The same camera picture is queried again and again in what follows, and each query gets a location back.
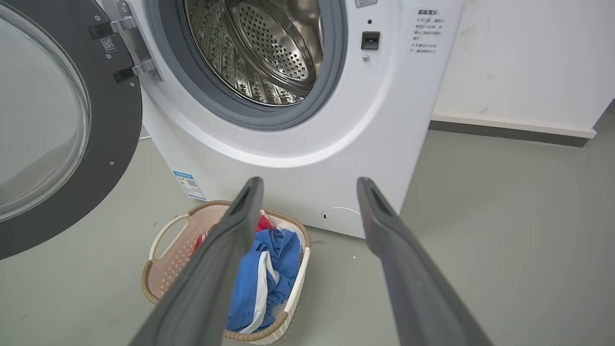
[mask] baseboard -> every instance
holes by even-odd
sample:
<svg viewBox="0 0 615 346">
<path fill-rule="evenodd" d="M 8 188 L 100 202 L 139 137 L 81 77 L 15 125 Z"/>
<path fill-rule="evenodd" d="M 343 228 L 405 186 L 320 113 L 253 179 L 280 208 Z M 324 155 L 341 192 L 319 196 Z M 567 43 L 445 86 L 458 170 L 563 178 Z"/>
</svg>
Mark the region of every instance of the baseboard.
<svg viewBox="0 0 615 346">
<path fill-rule="evenodd" d="M 582 148 L 588 140 L 596 135 L 593 129 L 588 131 L 545 126 L 543 124 L 524 124 L 503 121 L 502 119 L 486 119 L 480 116 L 452 115 L 447 113 L 434 113 L 431 117 L 429 129 L 433 131 L 552 143 L 579 148 Z"/>
<path fill-rule="evenodd" d="M 522 130 L 530 132 L 541 132 L 545 134 L 565 135 L 570 137 L 580 137 L 592 139 L 596 136 L 593 129 L 578 129 L 573 127 L 561 127 L 553 124 L 524 123 L 511 119 L 494 118 L 489 116 L 465 114 L 465 113 L 444 113 L 434 112 L 431 120 L 444 123 L 456 123 L 489 127 L 500 127 L 503 129 Z"/>
</svg>

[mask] washing machine door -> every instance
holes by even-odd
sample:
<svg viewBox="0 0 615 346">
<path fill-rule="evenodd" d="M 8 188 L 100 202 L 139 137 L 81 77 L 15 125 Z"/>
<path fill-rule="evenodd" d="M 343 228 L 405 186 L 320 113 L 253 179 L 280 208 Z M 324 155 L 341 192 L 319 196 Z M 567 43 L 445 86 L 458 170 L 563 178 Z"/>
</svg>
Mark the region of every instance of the washing machine door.
<svg viewBox="0 0 615 346">
<path fill-rule="evenodd" d="M 66 230 L 137 147 L 132 59 L 88 0 L 0 0 L 0 259 Z"/>
</svg>

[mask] blue clothing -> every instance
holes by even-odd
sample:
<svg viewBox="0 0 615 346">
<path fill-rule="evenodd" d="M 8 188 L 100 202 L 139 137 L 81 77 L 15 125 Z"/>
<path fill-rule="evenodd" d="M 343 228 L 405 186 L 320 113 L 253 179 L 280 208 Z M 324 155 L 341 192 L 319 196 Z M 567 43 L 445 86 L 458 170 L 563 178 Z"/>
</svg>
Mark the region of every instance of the blue clothing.
<svg viewBox="0 0 615 346">
<path fill-rule="evenodd" d="M 226 329 L 249 333 L 275 322 L 273 308 L 290 296 L 299 272 L 300 250 L 301 243 L 293 231 L 273 229 L 256 233 L 252 248 L 239 264 Z M 263 306 L 265 282 L 266 308 Z"/>
</svg>

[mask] plastic basket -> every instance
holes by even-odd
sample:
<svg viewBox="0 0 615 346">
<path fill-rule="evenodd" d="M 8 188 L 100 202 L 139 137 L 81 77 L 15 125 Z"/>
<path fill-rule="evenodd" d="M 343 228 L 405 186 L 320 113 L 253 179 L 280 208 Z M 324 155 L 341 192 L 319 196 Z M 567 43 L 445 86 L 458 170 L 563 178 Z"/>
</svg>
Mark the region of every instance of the plastic basket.
<svg viewBox="0 0 615 346">
<path fill-rule="evenodd" d="M 178 216 L 165 225 L 160 233 L 156 236 L 151 250 L 149 251 L 149 260 L 145 264 L 143 274 L 141 276 L 141 289 L 145 297 L 157 304 L 160 298 L 167 292 L 175 278 L 179 275 L 194 250 L 197 239 L 200 235 L 208 233 L 213 226 L 222 218 L 228 207 L 231 205 L 229 201 L 211 201 L 194 208 L 185 215 Z M 239 334 L 224 330 L 223 337 L 231 340 L 249 342 L 255 345 L 266 345 L 280 339 L 293 318 L 301 288 L 306 276 L 310 254 L 310 238 L 305 226 L 297 220 L 287 215 L 276 211 L 265 209 L 269 216 L 271 224 L 282 226 L 288 230 L 297 233 L 301 241 L 301 251 L 299 254 L 299 273 L 295 285 L 290 292 L 290 297 L 284 305 L 284 310 L 279 308 L 274 309 L 276 322 L 265 330 L 252 334 Z M 186 226 L 176 235 L 175 239 L 167 247 L 160 258 L 155 257 L 156 249 L 165 233 L 180 220 L 186 220 Z"/>
</svg>

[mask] front-load washing machine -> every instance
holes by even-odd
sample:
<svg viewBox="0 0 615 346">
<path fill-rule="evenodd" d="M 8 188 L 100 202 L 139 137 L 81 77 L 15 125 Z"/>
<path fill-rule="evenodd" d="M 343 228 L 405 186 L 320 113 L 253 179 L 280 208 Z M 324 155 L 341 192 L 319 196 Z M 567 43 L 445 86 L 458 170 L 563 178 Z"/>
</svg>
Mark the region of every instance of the front-load washing machine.
<svg viewBox="0 0 615 346">
<path fill-rule="evenodd" d="M 355 182 L 401 208 L 461 7 L 0 0 L 0 258 L 111 191 L 141 116 L 188 196 L 232 199 L 260 176 L 265 206 L 363 236 Z"/>
</svg>

